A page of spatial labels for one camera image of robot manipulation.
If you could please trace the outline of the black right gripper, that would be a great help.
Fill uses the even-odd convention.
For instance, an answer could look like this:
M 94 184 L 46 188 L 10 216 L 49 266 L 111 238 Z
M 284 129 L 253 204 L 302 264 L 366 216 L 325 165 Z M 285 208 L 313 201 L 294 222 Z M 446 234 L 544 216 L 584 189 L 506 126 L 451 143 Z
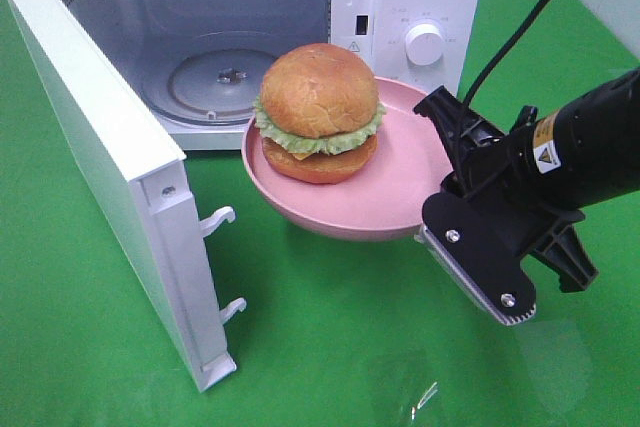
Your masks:
M 532 140 L 536 108 L 523 108 L 509 133 L 464 109 L 445 87 L 413 110 L 433 122 L 453 166 L 438 193 L 465 201 L 519 262 L 533 255 L 551 268 L 561 291 L 587 289 L 598 271 L 573 228 L 584 215 L 575 207 L 553 204 L 539 184 Z

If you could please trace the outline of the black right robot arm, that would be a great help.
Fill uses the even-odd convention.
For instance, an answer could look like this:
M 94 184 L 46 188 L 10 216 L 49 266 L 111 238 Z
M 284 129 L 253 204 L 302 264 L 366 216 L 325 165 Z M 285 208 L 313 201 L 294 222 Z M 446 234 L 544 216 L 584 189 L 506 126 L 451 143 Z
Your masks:
M 423 218 L 433 226 L 448 211 L 470 241 L 460 277 L 485 292 L 528 286 L 519 263 L 532 255 L 556 272 L 561 291 L 587 289 L 598 271 L 574 225 L 582 208 L 639 188 L 639 72 L 544 118 L 525 106 L 509 132 L 444 87 L 413 111 L 432 121 L 453 167 Z

